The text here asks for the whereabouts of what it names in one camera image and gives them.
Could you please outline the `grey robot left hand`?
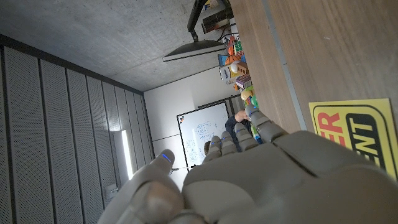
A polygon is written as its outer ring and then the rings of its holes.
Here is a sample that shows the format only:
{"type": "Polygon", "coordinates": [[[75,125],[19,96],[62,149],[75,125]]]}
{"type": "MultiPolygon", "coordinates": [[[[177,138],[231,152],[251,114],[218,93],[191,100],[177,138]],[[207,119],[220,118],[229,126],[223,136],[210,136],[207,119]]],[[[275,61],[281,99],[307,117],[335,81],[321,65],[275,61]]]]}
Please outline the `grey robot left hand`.
{"type": "Polygon", "coordinates": [[[182,187],[173,152],[141,167],[100,223],[396,223],[397,182],[372,162],[308,131],[287,133],[254,106],[244,128],[214,136],[182,187]]]}

